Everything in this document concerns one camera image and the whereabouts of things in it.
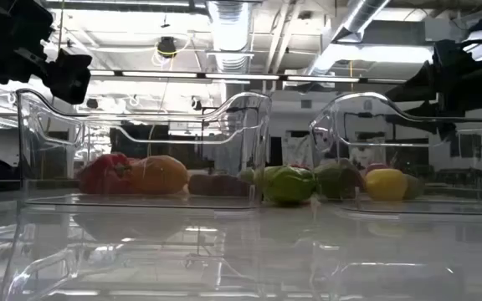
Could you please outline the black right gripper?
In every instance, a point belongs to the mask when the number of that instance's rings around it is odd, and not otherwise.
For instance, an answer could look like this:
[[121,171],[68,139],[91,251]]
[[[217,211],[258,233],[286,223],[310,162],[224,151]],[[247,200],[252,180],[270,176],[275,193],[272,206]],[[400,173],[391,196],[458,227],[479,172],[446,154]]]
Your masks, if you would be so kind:
[[[463,116],[467,111],[482,109],[482,39],[438,41],[433,48],[433,63],[425,61],[412,78],[388,90],[385,96],[397,103],[432,100],[436,93],[440,96],[438,109],[444,115]],[[441,140],[457,134],[451,119],[390,114],[385,121],[438,134]]]

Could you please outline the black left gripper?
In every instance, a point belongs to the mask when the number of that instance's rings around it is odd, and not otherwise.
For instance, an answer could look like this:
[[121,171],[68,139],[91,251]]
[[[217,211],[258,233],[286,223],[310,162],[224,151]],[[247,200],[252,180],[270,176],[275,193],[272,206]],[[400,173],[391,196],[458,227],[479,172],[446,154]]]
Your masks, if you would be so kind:
[[[54,18],[36,0],[0,0],[0,84],[27,83],[31,76],[47,76],[47,55],[41,42],[53,32]],[[52,96],[80,105],[90,83],[88,54],[60,49],[48,63],[48,87]]]

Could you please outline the yellow lemon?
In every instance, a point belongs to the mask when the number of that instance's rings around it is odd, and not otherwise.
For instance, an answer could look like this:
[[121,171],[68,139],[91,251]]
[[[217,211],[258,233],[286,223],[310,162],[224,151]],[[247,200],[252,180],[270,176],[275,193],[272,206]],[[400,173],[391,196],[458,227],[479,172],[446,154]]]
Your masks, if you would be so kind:
[[395,169],[372,170],[365,182],[368,196],[377,202],[400,202],[408,189],[407,177]]

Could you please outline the dark red apple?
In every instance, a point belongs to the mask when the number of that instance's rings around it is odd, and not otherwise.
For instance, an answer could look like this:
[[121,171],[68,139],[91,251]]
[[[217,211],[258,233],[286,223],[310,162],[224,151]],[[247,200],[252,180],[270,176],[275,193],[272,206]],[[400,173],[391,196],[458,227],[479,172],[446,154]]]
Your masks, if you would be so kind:
[[342,180],[345,186],[345,198],[355,199],[357,191],[363,191],[365,180],[359,170],[349,160],[342,161]]

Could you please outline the green avocado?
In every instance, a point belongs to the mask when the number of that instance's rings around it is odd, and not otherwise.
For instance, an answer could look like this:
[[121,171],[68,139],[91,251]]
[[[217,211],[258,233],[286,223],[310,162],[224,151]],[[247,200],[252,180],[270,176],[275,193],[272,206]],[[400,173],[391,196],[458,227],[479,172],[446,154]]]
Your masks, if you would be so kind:
[[327,199],[341,199],[342,168],[337,162],[328,162],[314,169],[317,192]]

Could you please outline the clear plastic basket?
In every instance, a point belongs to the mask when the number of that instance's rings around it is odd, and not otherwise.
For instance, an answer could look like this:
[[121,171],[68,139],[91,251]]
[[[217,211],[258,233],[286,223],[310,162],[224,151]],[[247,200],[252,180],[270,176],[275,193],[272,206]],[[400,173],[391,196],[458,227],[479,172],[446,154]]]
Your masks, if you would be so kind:
[[243,92],[194,113],[166,110],[64,112],[40,93],[21,89],[18,98],[19,165],[28,204],[109,207],[252,209],[263,201],[254,182],[247,196],[87,194],[78,173],[99,156],[120,153],[130,161],[171,156],[193,175],[230,175],[265,166],[271,109],[266,95]]
[[310,123],[310,143],[314,169],[337,162],[343,170],[347,159],[365,180],[369,165],[383,163],[422,180],[421,196],[377,202],[365,182],[355,199],[346,199],[341,175],[341,199],[327,199],[315,189],[319,201],[358,212],[482,215],[482,110],[466,115],[447,140],[385,121],[386,115],[419,106],[399,105],[378,93],[339,96]]

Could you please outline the orange bell pepper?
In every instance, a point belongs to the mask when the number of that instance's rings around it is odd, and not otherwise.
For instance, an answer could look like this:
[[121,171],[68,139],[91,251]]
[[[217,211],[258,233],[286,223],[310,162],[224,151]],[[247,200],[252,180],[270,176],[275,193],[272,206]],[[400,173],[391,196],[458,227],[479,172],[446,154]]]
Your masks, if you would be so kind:
[[135,192],[147,195],[178,193],[188,183],[187,168],[171,156],[148,156],[130,162],[130,183]]

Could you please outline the long green pepper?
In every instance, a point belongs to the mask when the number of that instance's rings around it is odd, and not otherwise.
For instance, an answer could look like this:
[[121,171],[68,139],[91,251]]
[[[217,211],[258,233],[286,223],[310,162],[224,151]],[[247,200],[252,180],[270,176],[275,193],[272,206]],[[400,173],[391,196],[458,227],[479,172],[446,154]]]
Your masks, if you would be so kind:
[[280,206],[301,204],[315,191],[313,173],[295,166],[268,166],[261,183],[264,199]]

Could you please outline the overhead light bar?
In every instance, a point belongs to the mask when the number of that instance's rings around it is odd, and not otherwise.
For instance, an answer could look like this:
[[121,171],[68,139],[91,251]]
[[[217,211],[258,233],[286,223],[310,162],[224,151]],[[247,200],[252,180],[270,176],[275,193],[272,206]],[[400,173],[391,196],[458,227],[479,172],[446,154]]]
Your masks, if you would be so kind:
[[357,78],[341,76],[309,76],[289,74],[226,74],[226,73],[188,73],[172,71],[123,71],[91,70],[96,78],[132,77],[147,79],[235,79],[235,80],[271,80],[320,83],[359,83],[359,84],[403,84],[405,79]]

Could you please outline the dark purple eggplant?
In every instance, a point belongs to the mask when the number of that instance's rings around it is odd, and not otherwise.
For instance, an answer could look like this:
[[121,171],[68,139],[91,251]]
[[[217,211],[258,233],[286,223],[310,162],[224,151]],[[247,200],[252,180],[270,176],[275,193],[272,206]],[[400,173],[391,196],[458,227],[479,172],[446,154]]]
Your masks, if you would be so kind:
[[250,184],[230,175],[193,175],[188,190],[200,196],[247,196]]

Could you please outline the silver ceiling duct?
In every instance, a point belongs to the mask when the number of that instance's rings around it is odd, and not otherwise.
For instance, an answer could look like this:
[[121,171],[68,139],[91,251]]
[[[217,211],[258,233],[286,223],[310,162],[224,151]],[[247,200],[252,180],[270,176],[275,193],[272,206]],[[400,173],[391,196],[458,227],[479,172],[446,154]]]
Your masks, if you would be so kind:
[[340,60],[352,59],[359,53],[357,45],[373,19],[391,0],[349,0],[346,10],[326,22],[320,36],[320,53],[304,75],[323,76]]
[[217,69],[221,73],[247,73],[252,4],[237,1],[207,1]]

